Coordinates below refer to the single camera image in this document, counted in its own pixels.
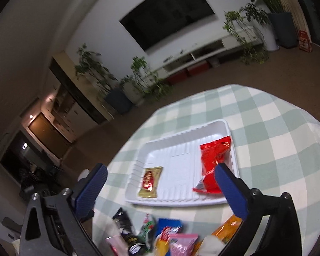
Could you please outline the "orange snack stick packet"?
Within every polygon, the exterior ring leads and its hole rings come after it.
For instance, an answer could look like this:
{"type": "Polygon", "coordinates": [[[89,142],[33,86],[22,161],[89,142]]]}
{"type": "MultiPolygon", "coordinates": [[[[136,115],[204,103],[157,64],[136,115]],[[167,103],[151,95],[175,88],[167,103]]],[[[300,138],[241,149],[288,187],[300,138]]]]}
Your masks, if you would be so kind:
{"type": "Polygon", "coordinates": [[[217,237],[220,241],[227,244],[237,232],[242,223],[242,219],[232,215],[227,221],[218,227],[212,235],[217,237]]]}

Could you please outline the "red white lychee candy packet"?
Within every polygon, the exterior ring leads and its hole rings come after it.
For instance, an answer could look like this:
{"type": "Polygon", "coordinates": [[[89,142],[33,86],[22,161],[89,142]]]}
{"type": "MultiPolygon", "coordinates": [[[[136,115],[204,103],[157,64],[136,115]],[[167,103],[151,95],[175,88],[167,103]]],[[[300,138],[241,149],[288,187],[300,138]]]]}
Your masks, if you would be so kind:
{"type": "Polygon", "coordinates": [[[120,235],[115,235],[106,238],[107,243],[111,247],[114,255],[116,256],[128,256],[128,246],[124,239],[120,235]]]}

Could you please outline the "black snack packet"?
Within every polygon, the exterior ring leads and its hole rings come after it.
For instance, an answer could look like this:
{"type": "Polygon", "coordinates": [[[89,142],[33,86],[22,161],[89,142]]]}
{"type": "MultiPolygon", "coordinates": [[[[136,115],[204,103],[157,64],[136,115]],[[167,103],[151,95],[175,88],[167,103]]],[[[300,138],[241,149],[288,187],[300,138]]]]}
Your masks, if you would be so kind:
{"type": "Polygon", "coordinates": [[[127,244],[128,254],[144,255],[147,250],[146,244],[135,234],[129,215],[122,207],[113,216],[113,221],[119,230],[119,234],[127,244]]]}

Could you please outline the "green red snack packet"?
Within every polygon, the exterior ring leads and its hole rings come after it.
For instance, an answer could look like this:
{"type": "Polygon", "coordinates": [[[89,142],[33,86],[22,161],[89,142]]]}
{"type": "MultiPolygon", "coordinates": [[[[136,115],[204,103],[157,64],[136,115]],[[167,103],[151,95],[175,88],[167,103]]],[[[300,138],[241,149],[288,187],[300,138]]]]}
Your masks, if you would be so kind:
{"type": "Polygon", "coordinates": [[[153,216],[147,213],[143,219],[140,232],[137,235],[139,241],[145,244],[147,251],[153,248],[153,239],[155,235],[156,222],[153,216]]]}

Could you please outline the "gold red candy packet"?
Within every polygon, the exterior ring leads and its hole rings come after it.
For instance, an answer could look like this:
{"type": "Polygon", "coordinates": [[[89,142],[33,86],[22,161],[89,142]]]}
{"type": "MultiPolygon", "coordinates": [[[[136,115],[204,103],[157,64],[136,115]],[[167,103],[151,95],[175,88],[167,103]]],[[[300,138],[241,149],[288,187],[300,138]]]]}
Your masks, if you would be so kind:
{"type": "Polygon", "coordinates": [[[141,198],[156,198],[157,187],[163,167],[146,168],[138,196],[141,198]]]}

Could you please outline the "pink pororo snack packet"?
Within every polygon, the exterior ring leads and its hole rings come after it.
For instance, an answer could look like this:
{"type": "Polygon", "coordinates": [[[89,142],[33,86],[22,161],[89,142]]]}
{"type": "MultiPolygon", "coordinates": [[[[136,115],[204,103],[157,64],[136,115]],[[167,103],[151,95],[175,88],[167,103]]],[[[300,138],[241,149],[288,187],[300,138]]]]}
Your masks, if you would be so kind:
{"type": "Polygon", "coordinates": [[[197,234],[175,233],[169,235],[169,250],[171,256],[189,256],[191,255],[195,242],[198,239],[197,234]]]}

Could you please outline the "blue cake snack packet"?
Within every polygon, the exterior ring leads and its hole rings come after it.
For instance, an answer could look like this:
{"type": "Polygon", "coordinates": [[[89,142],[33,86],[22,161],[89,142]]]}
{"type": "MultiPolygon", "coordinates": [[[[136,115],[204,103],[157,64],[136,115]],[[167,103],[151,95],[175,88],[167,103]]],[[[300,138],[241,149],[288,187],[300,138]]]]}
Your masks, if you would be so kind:
{"type": "Polygon", "coordinates": [[[154,255],[170,255],[169,235],[179,233],[182,226],[180,220],[167,218],[158,220],[154,241],[154,255]]]}

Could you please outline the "white red long snack bag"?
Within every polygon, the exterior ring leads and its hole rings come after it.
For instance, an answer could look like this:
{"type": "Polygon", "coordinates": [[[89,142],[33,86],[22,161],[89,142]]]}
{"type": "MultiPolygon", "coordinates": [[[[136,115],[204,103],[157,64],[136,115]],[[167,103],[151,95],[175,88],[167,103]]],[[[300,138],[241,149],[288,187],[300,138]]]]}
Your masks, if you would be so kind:
{"type": "Polygon", "coordinates": [[[214,235],[206,236],[198,250],[200,256],[217,256],[224,249],[223,243],[218,237],[214,235]]]}

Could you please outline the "plant in white pot left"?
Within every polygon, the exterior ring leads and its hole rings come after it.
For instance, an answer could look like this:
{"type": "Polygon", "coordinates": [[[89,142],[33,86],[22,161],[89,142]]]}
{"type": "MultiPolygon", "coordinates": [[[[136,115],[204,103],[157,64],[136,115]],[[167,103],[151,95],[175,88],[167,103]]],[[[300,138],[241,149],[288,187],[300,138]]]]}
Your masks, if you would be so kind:
{"type": "Polygon", "coordinates": [[[133,75],[127,75],[122,78],[119,86],[134,105],[140,106],[144,103],[145,93],[143,87],[135,80],[133,75]]]}

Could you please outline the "plant in white pot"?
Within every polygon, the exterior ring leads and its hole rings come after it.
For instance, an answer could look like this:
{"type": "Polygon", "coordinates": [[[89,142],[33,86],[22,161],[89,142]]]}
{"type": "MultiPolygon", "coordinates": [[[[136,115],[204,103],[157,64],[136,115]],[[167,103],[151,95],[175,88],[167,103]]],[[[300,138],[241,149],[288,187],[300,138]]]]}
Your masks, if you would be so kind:
{"type": "Polygon", "coordinates": [[[262,41],[266,51],[277,51],[279,45],[276,43],[275,34],[266,11],[256,7],[253,3],[247,3],[240,8],[240,12],[254,27],[255,34],[262,41]]]}
{"type": "Polygon", "coordinates": [[[133,75],[127,75],[122,78],[119,86],[134,105],[140,106],[144,103],[145,93],[143,87],[135,80],[133,75]]]}

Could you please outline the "tall plant dark pot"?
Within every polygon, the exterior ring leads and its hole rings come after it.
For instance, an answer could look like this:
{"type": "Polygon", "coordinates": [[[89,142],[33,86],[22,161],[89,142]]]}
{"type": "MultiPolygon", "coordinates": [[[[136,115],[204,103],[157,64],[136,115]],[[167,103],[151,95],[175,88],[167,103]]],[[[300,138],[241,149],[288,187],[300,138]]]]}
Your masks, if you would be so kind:
{"type": "Polygon", "coordinates": [[[284,9],[281,0],[261,0],[269,9],[268,18],[275,31],[279,45],[286,49],[298,46],[298,35],[292,14],[284,9]]]}
{"type": "Polygon", "coordinates": [[[97,99],[100,103],[108,104],[118,114],[126,114],[133,107],[133,103],[122,91],[117,78],[99,60],[100,53],[88,50],[82,44],[78,50],[79,62],[75,65],[76,77],[86,77],[98,91],[97,99]]]}

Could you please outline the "white tv console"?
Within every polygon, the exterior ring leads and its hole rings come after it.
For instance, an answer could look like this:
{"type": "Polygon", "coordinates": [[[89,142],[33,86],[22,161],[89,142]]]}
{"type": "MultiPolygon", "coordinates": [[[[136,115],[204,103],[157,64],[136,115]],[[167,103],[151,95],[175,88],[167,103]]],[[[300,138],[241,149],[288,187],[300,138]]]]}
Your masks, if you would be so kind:
{"type": "Polygon", "coordinates": [[[169,56],[168,60],[154,65],[150,72],[156,73],[159,78],[166,78],[184,68],[195,65],[203,60],[240,48],[241,44],[237,39],[224,31],[214,35],[205,41],[195,43],[191,47],[169,56]]]}

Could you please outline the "tall plant dark pot right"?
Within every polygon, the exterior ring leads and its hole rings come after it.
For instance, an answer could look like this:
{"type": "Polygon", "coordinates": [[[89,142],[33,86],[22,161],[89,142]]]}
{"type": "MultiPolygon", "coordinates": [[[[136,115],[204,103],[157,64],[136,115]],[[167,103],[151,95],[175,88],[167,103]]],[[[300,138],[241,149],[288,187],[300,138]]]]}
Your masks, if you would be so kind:
{"type": "Polygon", "coordinates": [[[298,46],[298,35],[292,14],[284,9],[281,0],[261,0],[269,9],[268,18],[275,31],[279,45],[286,49],[298,46]]]}

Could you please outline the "beige curtain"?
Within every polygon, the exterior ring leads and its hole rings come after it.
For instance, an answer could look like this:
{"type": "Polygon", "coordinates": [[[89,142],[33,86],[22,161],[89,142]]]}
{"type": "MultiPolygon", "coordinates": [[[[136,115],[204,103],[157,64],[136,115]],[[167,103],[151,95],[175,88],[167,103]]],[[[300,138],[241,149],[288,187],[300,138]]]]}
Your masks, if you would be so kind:
{"type": "Polygon", "coordinates": [[[281,2],[284,10],[291,13],[297,32],[305,31],[310,35],[305,15],[298,0],[281,0],[281,2]]]}

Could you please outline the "white wall cabinet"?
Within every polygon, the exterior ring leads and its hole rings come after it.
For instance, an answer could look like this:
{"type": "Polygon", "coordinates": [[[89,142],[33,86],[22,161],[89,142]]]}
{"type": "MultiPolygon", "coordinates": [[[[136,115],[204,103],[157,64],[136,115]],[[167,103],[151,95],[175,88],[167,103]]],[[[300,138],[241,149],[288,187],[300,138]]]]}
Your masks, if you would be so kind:
{"type": "Polygon", "coordinates": [[[71,143],[97,126],[51,71],[43,86],[41,112],[71,143]]]}

